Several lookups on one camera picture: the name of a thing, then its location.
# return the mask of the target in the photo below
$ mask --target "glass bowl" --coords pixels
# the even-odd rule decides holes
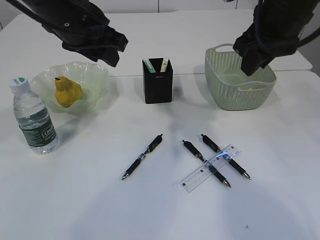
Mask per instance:
[[[55,78],[59,76],[79,83],[83,91],[82,98],[69,107],[61,106],[55,97]],[[94,63],[78,61],[51,66],[34,77],[30,87],[53,112],[83,114],[94,109],[98,99],[106,95],[108,70]]]

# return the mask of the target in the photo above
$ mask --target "basket handle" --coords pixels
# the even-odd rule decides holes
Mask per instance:
[[[246,86],[246,85],[263,85],[263,87],[258,88],[258,89],[241,89],[241,88],[243,88],[243,86]],[[270,83],[265,83],[265,82],[262,82],[262,81],[256,81],[255,83],[247,82],[247,83],[244,83],[243,85],[239,86],[238,87],[238,91],[240,91],[240,92],[260,91],[262,89],[265,89],[269,85],[270,85]]]
[[[219,45],[219,46],[216,46],[216,47],[213,47],[213,48],[211,48],[213,51],[217,51],[217,49],[219,49],[219,48],[222,48],[222,47],[232,47],[233,46],[233,44],[231,44],[231,43],[224,43],[224,44],[221,44],[221,45]]]

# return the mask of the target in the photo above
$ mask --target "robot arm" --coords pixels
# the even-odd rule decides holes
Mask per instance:
[[[109,19],[89,0],[6,0],[62,40],[62,47],[115,67],[128,40],[109,27]]]
[[[320,35],[320,28],[303,40],[299,34],[313,17],[319,0],[259,0],[253,24],[236,39],[233,49],[242,57],[241,70],[251,76],[275,57],[292,55]]]
[[[97,62],[115,67],[118,51],[127,38],[109,27],[109,20],[89,0],[6,0],[50,33],[62,40],[62,47]],[[242,57],[241,69],[251,76],[275,57],[292,55],[297,48],[320,35],[320,28],[303,40],[299,34],[313,17],[319,0],[258,0],[253,24],[236,39],[233,49]]]

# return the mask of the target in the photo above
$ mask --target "black pen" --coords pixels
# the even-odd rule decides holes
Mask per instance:
[[[215,153],[218,153],[221,151],[220,147],[215,144],[207,135],[203,135],[202,136],[202,141],[209,146],[209,148],[211,148]],[[244,176],[247,179],[251,179],[251,177],[249,176],[249,174],[247,173],[246,170],[244,170],[235,160],[231,159],[229,161],[229,164],[235,169],[237,170],[238,173],[240,173],[242,176]]]
[[[162,134],[156,136],[156,138],[150,143],[150,145],[146,148],[145,152],[140,154],[140,156],[132,163],[132,165],[125,171],[121,180],[129,177],[133,171],[139,166],[139,164],[146,158],[146,155],[151,153],[156,146],[158,146],[162,142]]]
[[[203,163],[206,163],[207,160],[202,156],[202,154],[198,151],[198,149],[193,146],[193,144],[189,141],[182,140],[183,145],[197,158],[200,159]],[[230,183],[227,181],[227,179],[212,165],[208,165],[208,169],[211,173],[224,185],[231,188]]]

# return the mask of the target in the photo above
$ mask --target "white bottle cap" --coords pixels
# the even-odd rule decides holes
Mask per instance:
[[[13,94],[23,94],[30,90],[28,79],[17,77],[10,81],[10,89]]]

